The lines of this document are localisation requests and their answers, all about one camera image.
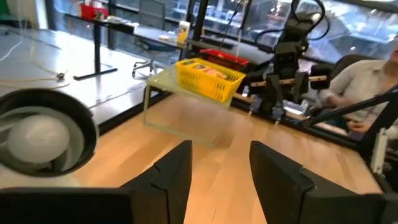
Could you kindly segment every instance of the bottle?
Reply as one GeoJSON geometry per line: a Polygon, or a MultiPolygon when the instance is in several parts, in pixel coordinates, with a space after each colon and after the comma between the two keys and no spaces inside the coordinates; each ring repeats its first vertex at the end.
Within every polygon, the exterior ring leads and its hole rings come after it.
{"type": "Polygon", "coordinates": [[[185,42],[187,41],[190,26],[191,23],[186,21],[180,21],[180,25],[178,28],[178,36],[177,36],[177,42],[179,44],[185,44],[185,42]]]}

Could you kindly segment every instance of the wooden table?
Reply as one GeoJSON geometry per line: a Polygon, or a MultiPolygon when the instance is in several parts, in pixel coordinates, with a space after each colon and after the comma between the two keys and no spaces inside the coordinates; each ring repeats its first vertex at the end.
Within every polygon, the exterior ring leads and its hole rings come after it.
{"type": "MultiPolygon", "coordinates": [[[[193,179],[186,224],[266,223],[251,177],[249,145],[258,140],[311,171],[359,194],[380,188],[358,153],[285,126],[173,95],[148,116],[204,132],[226,118],[217,147],[193,145],[193,179]]],[[[102,136],[95,157],[75,173],[82,185],[118,187],[134,178],[183,139],[145,126],[138,115],[102,136]]]]}

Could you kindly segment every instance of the red basket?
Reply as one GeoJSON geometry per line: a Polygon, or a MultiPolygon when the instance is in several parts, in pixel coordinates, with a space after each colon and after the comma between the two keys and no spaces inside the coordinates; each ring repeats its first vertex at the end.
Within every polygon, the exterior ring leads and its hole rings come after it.
{"type": "Polygon", "coordinates": [[[104,14],[105,19],[108,17],[108,10],[104,8],[94,7],[93,1],[90,2],[90,5],[81,3],[80,9],[81,9],[81,17],[84,19],[93,20],[95,18],[95,12],[102,12],[104,14]]]}
{"type": "Polygon", "coordinates": [[[241,65],[244,65],[244,66],[248,65],[248,63],[249,63],[249,61],[247,61],[245,59],[235,57],[234,55],[230,55],[230,54],[224,53],[224,52],[219,51],[219,50],[204,49],[204,50],[200,50],[200,53],[210,54],[212,56],[223,58],[223,59],[226,59],[226,60],[230,60],[230,61],[232,61],[234,63],[238,63],[238,64],[241,64],[241,65]]]}

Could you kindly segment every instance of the yellow basket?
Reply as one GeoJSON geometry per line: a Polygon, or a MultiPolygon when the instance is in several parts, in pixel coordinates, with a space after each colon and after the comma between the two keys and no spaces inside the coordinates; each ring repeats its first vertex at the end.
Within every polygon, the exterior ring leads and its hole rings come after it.
{"type": "Polygon", "coordinates": [[[230,68],[217,65],[215,63],[202,60],[200,58],[192,58],[182,60],[176,63],[178,71],[178,84],[180,87],[199,93],[203,96],[210,97],[214,100],[224,103],[230,99],[238,89],[245,74],[232,70],[230,68]],[[188,67],[189,61],[198,62],[202,65],[209,66],[215,70],[229,76],[229,80],[218,78],[214,75],[188,67]]]}

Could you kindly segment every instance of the man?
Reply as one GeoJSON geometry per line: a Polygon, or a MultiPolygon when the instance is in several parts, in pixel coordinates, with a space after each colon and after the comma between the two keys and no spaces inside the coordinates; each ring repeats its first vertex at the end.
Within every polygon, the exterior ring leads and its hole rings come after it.
{"type": "MultiPolygon", "coordinates": [[[[320,92],[325,106],[342,108],[368,100],[398,85],[398,45],[388,60],[362,60],[345,68],[320,92]]],[[[349,114],[346,127],[352,133],[363,134],[371,127],[387,103],[349,114]]],[[[398,139],[398,120],[387,130],[389,139],[398,139]]]]}

